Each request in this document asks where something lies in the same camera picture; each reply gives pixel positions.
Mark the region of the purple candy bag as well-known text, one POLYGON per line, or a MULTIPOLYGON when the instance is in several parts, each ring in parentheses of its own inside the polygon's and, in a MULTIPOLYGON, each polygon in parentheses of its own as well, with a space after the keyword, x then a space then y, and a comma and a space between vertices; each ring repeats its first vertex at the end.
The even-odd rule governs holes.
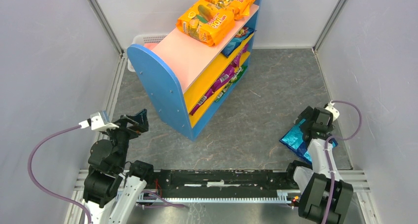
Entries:
POLYGON ((215 92, 224 86, 234 76, 234 74, 235 68, 233 66, 228 66, 211 86, 212 91, 215 92))
POLYGON ((210 98, 213 95, 213 89, 210 88, 201 98, 200 100, 196 103, 196 105, 193 107, 193 109, 191 110, 191 112, 189 113, 190 115, 194 115, 194 113, 199 109, 200 106, 202 106, 205 101, 210 98))
POLYGON ((240 52, 237 54, 237 56, 232 60, 232 62, 230 63, 230 66, 236 68, 240 65, 240 59, 241 56, 247 52, 247 48, 248 48, 248 44, 246 44, 241 50, 240 52))

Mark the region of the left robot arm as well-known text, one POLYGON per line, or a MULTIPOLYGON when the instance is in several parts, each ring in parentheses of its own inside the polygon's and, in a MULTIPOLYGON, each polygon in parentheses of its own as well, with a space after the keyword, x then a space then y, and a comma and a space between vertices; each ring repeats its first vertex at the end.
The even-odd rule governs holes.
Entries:
POLYGON ((124 175, 129 142, 149 130, 147 110, 121 115, 111 122, 105 111, 92 114, 82 128, 108 136, 93 143, 84 180, 83 201, 86 224, 124 224, 140 193, 151 182, 153 165, 136 160, 124 175))

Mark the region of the yellow green Fox's candy bag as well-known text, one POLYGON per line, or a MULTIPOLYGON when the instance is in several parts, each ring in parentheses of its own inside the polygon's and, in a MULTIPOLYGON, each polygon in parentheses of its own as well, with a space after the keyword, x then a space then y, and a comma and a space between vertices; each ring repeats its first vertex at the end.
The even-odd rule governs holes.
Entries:
POLYGON ((242 65, 242 66, 238 67, 238 70, 235 72, 235 74, 231 78, 230 82, 231 83, 238 82, 241 79, 241 77, 243 76, 243 74, 246 72, 246 69, 247 69, 246 65, 242 65))

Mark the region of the blue Slendy candy bag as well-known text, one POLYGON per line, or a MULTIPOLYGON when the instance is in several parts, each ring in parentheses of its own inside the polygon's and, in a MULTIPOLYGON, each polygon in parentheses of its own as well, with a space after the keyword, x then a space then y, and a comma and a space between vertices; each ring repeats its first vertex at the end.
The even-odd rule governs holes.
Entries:
POLYGON ((249 27, 242 27, 238 33, 227 43, 222 49, 221 53, 225 57, 229 57, 240 44, 247 39, 251 34, 255 32, 255 29, 249 27))

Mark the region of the purple candy bag top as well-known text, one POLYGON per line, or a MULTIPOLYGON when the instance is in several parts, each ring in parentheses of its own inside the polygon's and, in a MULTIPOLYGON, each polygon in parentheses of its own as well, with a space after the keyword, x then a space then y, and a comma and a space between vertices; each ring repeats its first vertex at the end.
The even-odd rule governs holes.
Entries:
POLYGON ((189 113, 190 115, 194 115, 194 113, 199 109, 200 106, 202 106, 205 101, 210 98, 213 95, 213 89, 210 88, 201 98, 200 100, 196 103, 196 105, 193 107, 193 109, 191 110, 191 112, 189 113))

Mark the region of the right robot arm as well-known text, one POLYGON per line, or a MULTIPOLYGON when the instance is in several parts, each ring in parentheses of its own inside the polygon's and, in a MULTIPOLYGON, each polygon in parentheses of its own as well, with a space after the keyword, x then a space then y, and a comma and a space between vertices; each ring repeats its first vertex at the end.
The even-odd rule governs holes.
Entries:
POLYGON ((324 108, 308 106, 295 121, 312 164, 293 162, 287 172, 301 191, 299 217, 316 224, 342 224, 353 195, 353 186, 343 180, 332 154, 333 118, 324 108))

